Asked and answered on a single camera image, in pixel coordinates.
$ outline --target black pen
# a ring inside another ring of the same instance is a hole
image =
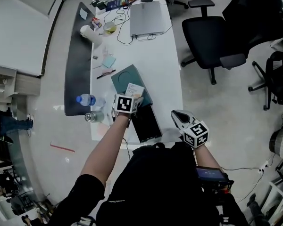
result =
[[[111,71],[111,72],[108,72],[108,73],[104,73],[104,74],[100,75],[99,77],[97,77],[96,79],[102,78],[103,76],[105,76],[105,75],[107,75],[107,74],[111,74],[111,73],[113,73],[113,72],[115,72],[115,70],[113,70],[113,71]]]

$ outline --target armrest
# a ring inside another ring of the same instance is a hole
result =
[[[234,68],[246,63],[246,58],[244,54],[229,55],[220,58],[222,67],[224,68]]]
[[[274,53],[272,53],[272,55],[270,56],[270,59],[273,61],[280,61],[283,59],[283,52],[280,51],[276,51]]]
[[[211,0],[191,0],[188,1],[191,8],[201,8],[201,7],[213,7],[215,3]]]

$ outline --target laptop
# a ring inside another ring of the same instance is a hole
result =
[[[130,10],[130,36],[165,31],[159,1],[134,4]]]

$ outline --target plastic bottle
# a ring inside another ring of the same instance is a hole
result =
[[[106,103],[104,98],[95,97],[93,95],[82,94],[76,97],[76,101],[83,106],[98,106],[103,107]]]

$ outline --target white cylinder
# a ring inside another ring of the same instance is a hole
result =
[[[102,43],[102,38],[89,25],[84,25],[80,32],[84,38],[88,38],[94,45],[99,46]]]

